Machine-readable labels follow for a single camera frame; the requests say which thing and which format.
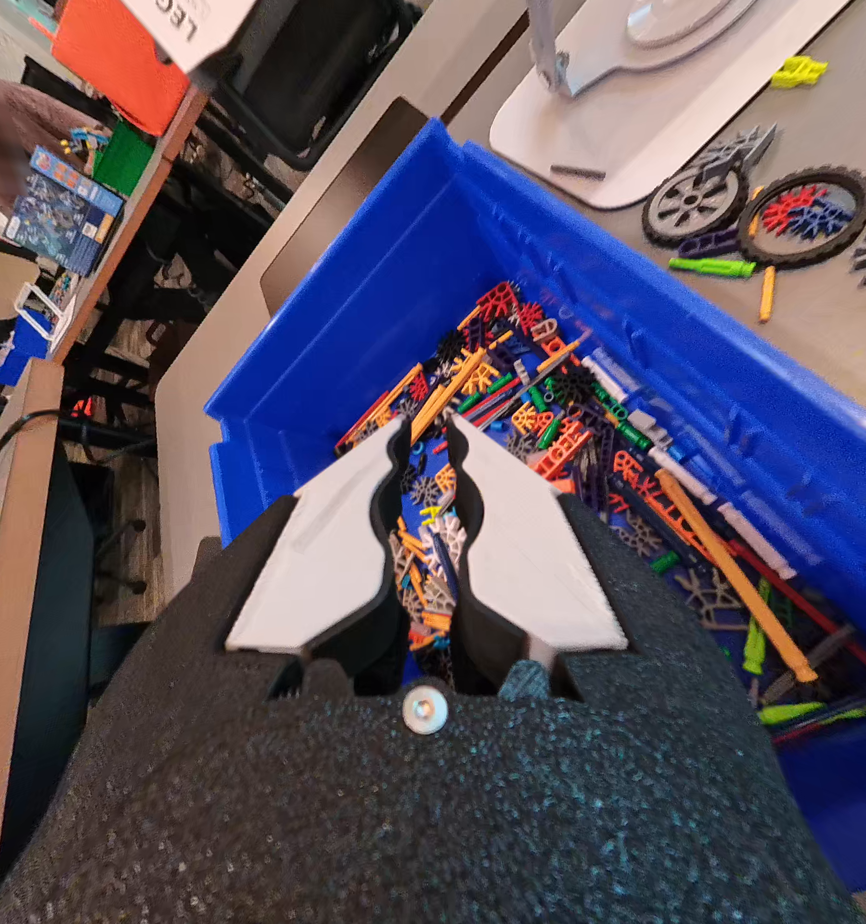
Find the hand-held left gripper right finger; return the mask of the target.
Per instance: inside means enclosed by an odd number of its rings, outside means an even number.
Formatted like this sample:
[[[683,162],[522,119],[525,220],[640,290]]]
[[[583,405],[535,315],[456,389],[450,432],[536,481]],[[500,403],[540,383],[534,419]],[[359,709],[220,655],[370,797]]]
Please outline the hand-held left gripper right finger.
[[[564,495],[461,416],[447,432],[466,533],[450,630],[456,689],[493,694],[519,661],[557,676],[562,656],[626,652]]]

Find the pile of construction toy pieces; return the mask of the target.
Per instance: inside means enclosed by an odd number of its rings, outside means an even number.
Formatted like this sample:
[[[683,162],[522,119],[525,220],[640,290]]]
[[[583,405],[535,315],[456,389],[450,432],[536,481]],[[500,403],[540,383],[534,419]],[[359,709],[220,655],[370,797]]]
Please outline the pile of construction toy pieces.
[[[866,719],[866,696],[825,701],[824,683],[801,685],[784,666],[765,632],[752,619],[735,583],[725,576],[680,508],[670,501],[649,456],[651,442],[628,420],[628,410],[601,385],[586,365],[569,359],[553,371],[548,365],[564,346],[554,332],[555,319],[536,302],[520,299],[517,283],[502,281],[476,301],[454,332],[444,336],[427,364],[417,365],[400,385],[386,391],[336,443],[343,456],[397,413],[415,422],[434,393],[451,385],[476,351],[483,361],[416,440],[420,460],[409,465],[402,491],[412,504],[433,505],[427,520],[436,534],[455,530],[448,494],[455,473],[444,464],[424,475],[427,456],[447,449],[444,421],[459,414],[486,434],[505,433],[504,448],[558,491],[580,497],[605,516],[609,529],[660,577],[678,588],[703,629],[717,636],[745,635],[742,673],[750,682],[750,702],[779,744],[815,733],[834,722]]]

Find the blue plastic bin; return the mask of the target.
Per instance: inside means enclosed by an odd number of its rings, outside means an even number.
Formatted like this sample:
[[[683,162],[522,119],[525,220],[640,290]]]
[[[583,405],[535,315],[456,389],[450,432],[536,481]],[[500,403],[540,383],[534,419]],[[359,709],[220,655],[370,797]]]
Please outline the blue plastic bin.
[[[219,385],[207,413],[224,545],[272,502],[336,460],[369,400],[392,407],[432,391],[443,359],[485,325],[514,329],[505,352],[534,372],[532,330],[555,320],[556,347],[595,382],[562,387],[593,433],[553,479],[624,527],[642,516],[681,565],[709,570],[655,476],[655,418],[665,461],[716,494],[706,519],[754,581],[783,596],[791,626],[815,637],[832,616],[856,630],[851,687],[866,698],[866,410],[691,288],[439,121],[420,131]]]

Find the beige desk panel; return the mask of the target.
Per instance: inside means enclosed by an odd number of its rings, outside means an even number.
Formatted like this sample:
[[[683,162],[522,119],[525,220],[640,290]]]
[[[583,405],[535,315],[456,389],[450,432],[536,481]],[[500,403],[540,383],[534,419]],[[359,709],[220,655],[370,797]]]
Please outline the beige desk panel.
[[[359,110],[164,374],[155,395],[162,604],[191,578],[199,545],[219,536],[209,448],[220,431],[205,404],[427,118],[402,97]]]

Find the purple connector piece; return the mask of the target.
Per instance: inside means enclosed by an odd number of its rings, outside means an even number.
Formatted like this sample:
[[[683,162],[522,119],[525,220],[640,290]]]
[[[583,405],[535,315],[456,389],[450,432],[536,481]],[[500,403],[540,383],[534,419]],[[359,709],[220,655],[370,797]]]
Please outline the purple connector piece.
[[[702,260],[721,258],[739,252],[739,231],[736,226],[708,232],[682,241],[677,248],[680,259]]]

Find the red snowflake connector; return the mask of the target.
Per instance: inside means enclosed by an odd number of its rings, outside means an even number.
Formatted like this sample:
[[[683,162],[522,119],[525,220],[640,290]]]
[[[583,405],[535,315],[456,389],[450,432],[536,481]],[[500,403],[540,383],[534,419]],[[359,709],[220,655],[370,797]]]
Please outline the red snowflake connector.
[[[801,210],[810,208],[814,201],[827,193],[819,184],[801,186],[781,192],[762,210],[760,223],[766,233],[780,235],[788,228],[790,221]]]

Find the blue printed toy box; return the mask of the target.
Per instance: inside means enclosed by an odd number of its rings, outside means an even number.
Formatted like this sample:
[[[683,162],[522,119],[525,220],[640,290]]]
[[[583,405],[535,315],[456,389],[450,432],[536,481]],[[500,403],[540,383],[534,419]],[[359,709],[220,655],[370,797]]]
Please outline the blue printed toy box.
[[[124,200],[37,146],[3,237],[78,275],[92,273]]]

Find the white monitor stand base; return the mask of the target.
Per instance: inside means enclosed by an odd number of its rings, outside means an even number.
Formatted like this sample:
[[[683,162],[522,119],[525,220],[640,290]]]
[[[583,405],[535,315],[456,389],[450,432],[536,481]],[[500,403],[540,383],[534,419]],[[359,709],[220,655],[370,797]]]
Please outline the white monitor stand base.
[[[528,2],[533,68],[498,110],[491,149],[597,210],[639,202],[846,6],[753,2],[728,28],[655,49],[625,33],[634,2],[581,2],[562,29],[552,2]],[[559,177],[552,164],[607,176]]]

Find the green building plate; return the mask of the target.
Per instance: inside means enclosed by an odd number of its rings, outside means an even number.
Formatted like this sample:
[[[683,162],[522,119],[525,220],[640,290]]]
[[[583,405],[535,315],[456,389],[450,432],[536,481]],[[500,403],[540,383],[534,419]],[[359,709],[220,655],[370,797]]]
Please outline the green building plate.
[[[119,121],[108,144],[96,156],[92,178],[117,194],[130,197],[153,156],[152,141],[131,122]]]

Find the grey snowflake connector cluster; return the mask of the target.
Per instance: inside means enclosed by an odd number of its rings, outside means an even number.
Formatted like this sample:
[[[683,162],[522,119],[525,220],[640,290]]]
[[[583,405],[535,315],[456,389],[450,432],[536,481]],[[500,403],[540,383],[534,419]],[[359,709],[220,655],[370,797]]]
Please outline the grey snowflake connector cluster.
[[[776,130],[777,123],[765,130],[756,126],[733,138],[714,141],[693,159],[688,169],[704,181],[725,179],[733,170],[746,174],[762,159]]]

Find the large black toy tyre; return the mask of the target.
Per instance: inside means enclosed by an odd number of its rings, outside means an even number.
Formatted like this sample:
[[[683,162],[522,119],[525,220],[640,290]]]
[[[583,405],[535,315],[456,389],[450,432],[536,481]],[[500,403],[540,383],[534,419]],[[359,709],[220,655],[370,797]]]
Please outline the large black toy tyre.
[[[760,223],[763,208],[783,191],[812,184],[827,188],[820,198],[838,202],[854,212],[851,224],[835,237],[812,241],[801,240],[787,229],[780,235],[766,233]],[[739,216],[739,253],[744,260],[756,262],[762,268],[804,269],[840,255],[865,228],[866,175],[844,167],[809,167],[774,180],[748,203]]]

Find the orange box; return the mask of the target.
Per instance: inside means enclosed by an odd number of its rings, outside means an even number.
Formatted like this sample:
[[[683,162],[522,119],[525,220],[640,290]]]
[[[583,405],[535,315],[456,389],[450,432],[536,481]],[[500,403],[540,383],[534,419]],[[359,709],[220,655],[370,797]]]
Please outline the orange box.
[[[175,64],[157,58],[152,35],[119,1],[66,2],[52,53],[155,137],[168,130],[189,87]]]

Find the white cardboard box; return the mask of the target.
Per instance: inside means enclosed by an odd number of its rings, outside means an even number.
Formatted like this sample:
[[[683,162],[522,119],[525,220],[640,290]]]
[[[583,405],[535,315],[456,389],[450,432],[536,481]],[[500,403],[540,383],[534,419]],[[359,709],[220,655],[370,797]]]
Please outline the white cardboard box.
[[[255,1],[124,1],[186,75],[228,46]]]

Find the yellow connector piece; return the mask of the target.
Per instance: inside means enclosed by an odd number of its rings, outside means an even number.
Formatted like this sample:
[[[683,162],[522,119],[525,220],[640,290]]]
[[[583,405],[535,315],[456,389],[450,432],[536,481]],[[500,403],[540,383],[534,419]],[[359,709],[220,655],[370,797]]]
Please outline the yellow connector piece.
[[[772,75],[770,86],[778,90],[814,86],[827,69],[827,62],[817,61],[808,55],[795,55],[787,58]]]

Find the small blue white-handled container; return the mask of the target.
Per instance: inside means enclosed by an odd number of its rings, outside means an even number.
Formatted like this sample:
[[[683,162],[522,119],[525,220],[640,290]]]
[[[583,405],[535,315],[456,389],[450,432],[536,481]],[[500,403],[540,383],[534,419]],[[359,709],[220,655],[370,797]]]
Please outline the small blue white-handled container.
[[[69,312],[57,306],[37,285],[24,283],[14,309],[18,316],[0,361],[0,385],[14,387],[30,359],[46,359],[66,333]]]

